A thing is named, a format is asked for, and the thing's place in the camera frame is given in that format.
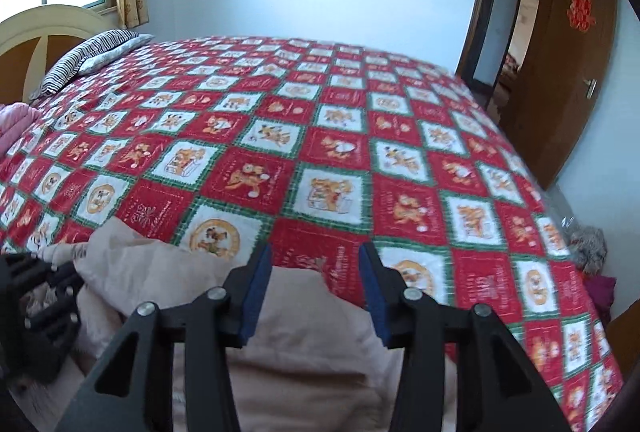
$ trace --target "pillow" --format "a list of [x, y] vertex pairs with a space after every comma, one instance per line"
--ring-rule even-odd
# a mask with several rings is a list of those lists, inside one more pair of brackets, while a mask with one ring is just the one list
[[154, 38], [154, 35], [143, 34], [139, 35], [136, 38], [132, 38], [131, 40], [127, 40], [124, 44], [121, 44], [117, 48], [113, 50], [106, 51], [95, 57], [88, 58], [82, 63], [80, 69], [78, 70], [79, 76], [91, 75], [105, 66], [111, 64], [115, 60], [119, 59], [121, 56], [126, 55], [130, 51], [133, 51], [140, 46], [144, 46], [151, 39]]
[[49, 72], [44, 75], [40, 86], [29, 95], [30, 100], [56, 94], [76, 75], [81, 64], [88, 58], [113, 50], [138, 34], [129, 30], [107, 30], [95, 35], [65, 54]]

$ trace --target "metal screw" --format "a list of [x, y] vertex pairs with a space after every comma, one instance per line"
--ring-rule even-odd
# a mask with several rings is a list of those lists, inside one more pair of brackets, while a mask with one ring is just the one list
[[422, 298], [422, 290], [417, 287], [408, 287], [402, 292], [402, 296], [407, 300], [420, 300]]
[[209, 300], [222, 300], [226, 297], [226, 289], [221, 286], [212, 287], [207, 291], [207, 298]]
[[149, 316], [155, 310], [156, 310], [156, 306], [154, 306], [153, 302], [143, 302], [138, 306], [138, 309], [136, 309], [138, 314], [143, 317]]
[[488, 317], [492, 312], [491, 306], [487, 304], [476, 304], [474, 306], [474, 313], [479, 317]]

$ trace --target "door handle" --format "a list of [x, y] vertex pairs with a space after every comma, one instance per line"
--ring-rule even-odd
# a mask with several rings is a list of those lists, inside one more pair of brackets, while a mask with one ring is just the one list
[[592, 78], [590, 80], [583, 79], [582, 82], [584, 82], [584, 85], [589, 87], [589, 89], [587, 90], [587, 100], [591, 100], [591, 97], [593, 96], [593, 92], [595, 91], [595, 88], [598, 85], [598, 81]]

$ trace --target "pink blanket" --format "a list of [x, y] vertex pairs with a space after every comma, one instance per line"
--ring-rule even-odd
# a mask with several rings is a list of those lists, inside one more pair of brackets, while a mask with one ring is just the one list
[[0, 104], [0, 158], [38, 118], [40, 112], [23, 102]]

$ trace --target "striped pillowcase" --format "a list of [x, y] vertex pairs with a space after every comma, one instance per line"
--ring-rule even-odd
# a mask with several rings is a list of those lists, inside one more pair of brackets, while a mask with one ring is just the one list
[[40, 87], [29, 95], [29, 99], [33, 101], [55, 95], [71, 82], [85, 60], [105, 51], [113, 50], [113, 48], [117, 48], [137, 36], [136, 32], [129, 30], [107, 30], [81, 42], [53, 64], [49, 72], [44, 75]]

